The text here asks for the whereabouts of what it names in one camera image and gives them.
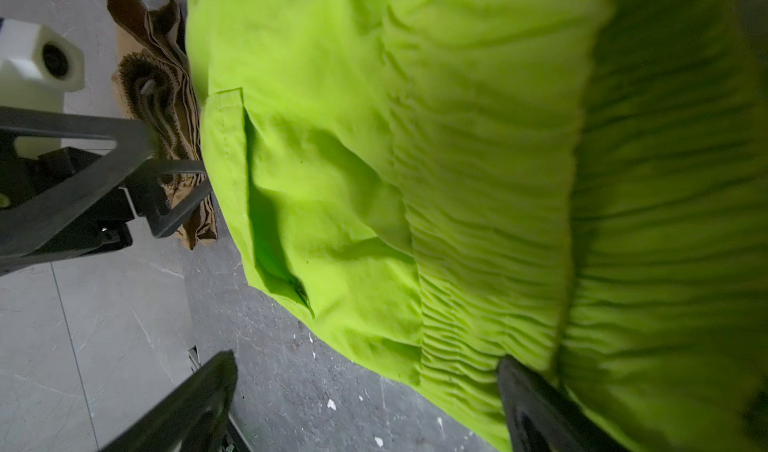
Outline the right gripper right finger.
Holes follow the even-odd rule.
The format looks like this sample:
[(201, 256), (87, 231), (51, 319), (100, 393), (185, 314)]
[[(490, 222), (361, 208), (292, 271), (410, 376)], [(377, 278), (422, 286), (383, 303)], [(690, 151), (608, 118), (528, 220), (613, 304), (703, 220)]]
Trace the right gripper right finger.
[(514, 357), (507, 355), (499, 361), (497, 380), (514, 452), (625, 449)]

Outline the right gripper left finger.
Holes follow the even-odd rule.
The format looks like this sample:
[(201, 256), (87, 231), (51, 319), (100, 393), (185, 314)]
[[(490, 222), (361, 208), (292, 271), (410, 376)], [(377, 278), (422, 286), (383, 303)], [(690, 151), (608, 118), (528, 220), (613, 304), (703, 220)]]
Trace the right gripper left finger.
[(238, 378), (234, 352), (221, 351), (106, 451), (219, 451)]

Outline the khaki tan shorts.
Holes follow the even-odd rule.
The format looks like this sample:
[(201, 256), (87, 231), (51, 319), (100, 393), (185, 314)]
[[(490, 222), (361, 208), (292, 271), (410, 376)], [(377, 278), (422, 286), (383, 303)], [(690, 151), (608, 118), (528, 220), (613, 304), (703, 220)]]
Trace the khaki tan shorts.
[(200, 160), (200, 105), (185, 50), (182, 7), (168, 0), (148, 9), (142, 0), (107, 0), (121, 53), (112, 75), (115, 94), (131, 119), (155, 133), (160, 160)]

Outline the lime green shorts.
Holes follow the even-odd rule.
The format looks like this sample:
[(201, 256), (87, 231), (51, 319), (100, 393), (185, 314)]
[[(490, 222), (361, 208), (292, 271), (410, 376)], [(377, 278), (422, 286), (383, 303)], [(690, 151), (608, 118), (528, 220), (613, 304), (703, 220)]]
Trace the lime green shorts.
[(767, 447), (767, 75), (735, 0), (188, 0), (248, 283), (509, 450)]

